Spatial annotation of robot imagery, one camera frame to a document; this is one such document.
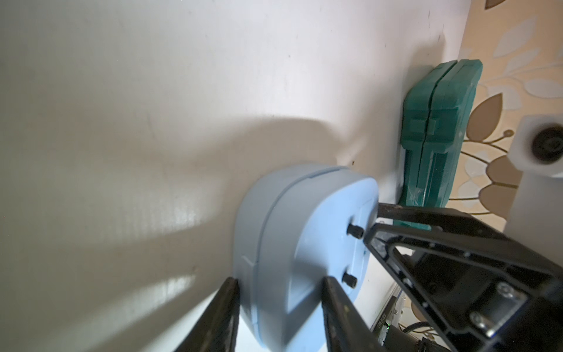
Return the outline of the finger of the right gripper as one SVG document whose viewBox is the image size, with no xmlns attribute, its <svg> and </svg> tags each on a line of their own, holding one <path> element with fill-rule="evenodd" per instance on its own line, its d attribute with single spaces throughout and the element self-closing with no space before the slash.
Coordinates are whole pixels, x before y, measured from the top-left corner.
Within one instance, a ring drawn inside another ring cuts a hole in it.
<svg viewBox="0 0 563 352">
<path fill-rule="evenodd" d="M 524 245 L 390 224 L 364 243 L 452 351 L 562 350 L 562 268 Z"/>
<path fill-rule="evenodd" d="M 483 221 L 451 208 L 425 208 L 380 203 L 378 217 L 440 227 L 447 233 L 498 240 L 506 239 L 502 232 Z"/>
</svg>

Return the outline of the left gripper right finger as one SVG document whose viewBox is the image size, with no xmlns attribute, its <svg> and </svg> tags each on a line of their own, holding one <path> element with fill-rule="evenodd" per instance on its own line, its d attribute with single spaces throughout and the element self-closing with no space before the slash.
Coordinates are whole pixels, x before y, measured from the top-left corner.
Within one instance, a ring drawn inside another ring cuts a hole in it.
<svg viewBox="0 0 563 352">
<path fill-rule="evenodd" d="M 322 308 L 328 351 L 386 350 L 334 277 L 323 278 Z"/>
</svg>

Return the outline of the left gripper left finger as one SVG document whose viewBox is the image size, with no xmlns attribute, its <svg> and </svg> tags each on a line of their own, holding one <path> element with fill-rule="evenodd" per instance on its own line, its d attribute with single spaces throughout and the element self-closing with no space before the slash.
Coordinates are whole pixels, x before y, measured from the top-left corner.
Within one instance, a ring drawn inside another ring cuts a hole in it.
<svg viewBox="0 0 563 352">
<path fill-rule="evenodd" d="M 239 284 L 233 277 L 228 277 L 175 351 L 234 351 L 239 317 Z"/>
</svg>

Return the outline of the light blue alarm clock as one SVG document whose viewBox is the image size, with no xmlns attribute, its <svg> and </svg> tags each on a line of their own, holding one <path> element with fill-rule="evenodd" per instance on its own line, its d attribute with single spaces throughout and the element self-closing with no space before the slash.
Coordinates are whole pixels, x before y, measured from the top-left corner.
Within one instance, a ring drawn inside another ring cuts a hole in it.
<svg viewBox="0 0 563 352">
<path fill-rule="evenodd" d="M 353 282 L 355 301 L 369 255 L 362 238 L 378 205 L 376 180 L 347 167 L 300 164 L 256 182 L 240 204 L 233 241 L 233 274 L 241 315 L 270 351 L 319 351 L 325 344 L 321 307 L 324 277 Z"/>
</svg>

